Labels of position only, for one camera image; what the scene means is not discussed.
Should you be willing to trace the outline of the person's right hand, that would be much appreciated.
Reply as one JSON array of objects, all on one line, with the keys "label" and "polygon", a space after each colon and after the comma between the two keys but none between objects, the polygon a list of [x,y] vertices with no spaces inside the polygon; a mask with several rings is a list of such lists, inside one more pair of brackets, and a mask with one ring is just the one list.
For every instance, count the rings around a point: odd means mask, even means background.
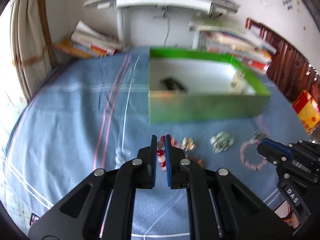
[{"label": "person's right hand", "polygon": [[294,229],[300,226],[300,222],[294,212],[290,212],[286,217],[282,218],[282,220]]}]

